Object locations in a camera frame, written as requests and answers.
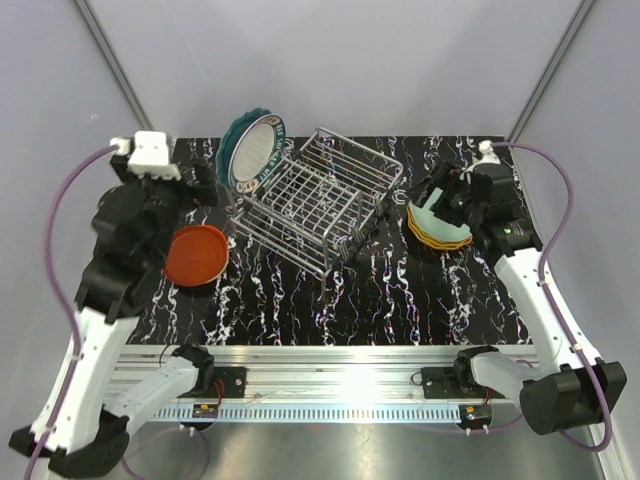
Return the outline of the white plate green rim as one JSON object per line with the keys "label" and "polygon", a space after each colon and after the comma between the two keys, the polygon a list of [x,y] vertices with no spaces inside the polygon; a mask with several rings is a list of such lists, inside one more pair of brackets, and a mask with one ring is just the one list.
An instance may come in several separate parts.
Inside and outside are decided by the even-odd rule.
{"label": "white plate green rim", "polygon": [[255,191],[281,161],[286,140],[283,119],[273,113],[244,120],[229,129],[228,182],[237,194]]}

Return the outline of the light green flower plate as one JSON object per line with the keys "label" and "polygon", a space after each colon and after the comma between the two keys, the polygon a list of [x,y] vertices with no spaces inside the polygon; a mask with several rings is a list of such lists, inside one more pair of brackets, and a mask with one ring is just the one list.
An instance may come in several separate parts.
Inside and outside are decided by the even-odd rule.
{"label": "light green flower plate", "polygon": [[418,226],[428,235],[441,241],[459,241],[471,236],[468,226],[463,224],[460,227],[449,224],[434,216],[430,211],[419,211],[414,207],[409,209],[414,215]]}

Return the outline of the teal scalloped plate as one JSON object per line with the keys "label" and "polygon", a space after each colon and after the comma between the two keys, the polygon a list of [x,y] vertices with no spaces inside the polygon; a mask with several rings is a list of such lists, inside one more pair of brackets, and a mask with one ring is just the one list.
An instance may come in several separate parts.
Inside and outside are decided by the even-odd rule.
{"label": "teal scalloped plate", "polygon": [[269,114],[271,114],[269,109],[254,108],[253,110],[247,111],[230,124],[229,129],[220,139],[215,156],[216,176],[219,185],[223,187],[228,187],[230,185],[229,166],[231,163],[231,156],[241,136],[253,122]]}

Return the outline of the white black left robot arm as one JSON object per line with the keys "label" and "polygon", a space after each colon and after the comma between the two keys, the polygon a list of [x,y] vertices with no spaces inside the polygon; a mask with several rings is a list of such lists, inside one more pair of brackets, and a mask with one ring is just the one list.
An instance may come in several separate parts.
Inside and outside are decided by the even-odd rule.
{"label": "white black left robot arm", "polygon": [[203,397],[215,385],[214,358],[202,347],[182,345],[155,372],[125,393],[106,391],[123,347],[154,294],[181,210],[208,199],[177,169],[135,175],[117,158],[122,183],[107,192],[92,220],[93,258],[72,304],[63,310],[72,336],[41,414],[14,431],[9,446],[48,461],[66,479],[109,473],[131,438],[175,398]]}

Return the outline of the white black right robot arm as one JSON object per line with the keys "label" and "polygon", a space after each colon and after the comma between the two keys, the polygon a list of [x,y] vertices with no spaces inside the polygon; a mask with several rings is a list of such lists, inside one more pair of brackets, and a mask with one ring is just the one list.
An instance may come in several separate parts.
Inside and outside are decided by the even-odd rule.
{"label": "white black right robot arm", "polygon": [[512,169],[495,162],[465,171],[441,161],[413,194],[409,223],[436,239],[472,240],[513,299],[538,359],[528,367],[495,346],[463,349],[453,364],[457,392],[501,394],[539,435],[599,423],[610,434],[626,372],[581,333],[548,270],[546,246],[519,208]]}

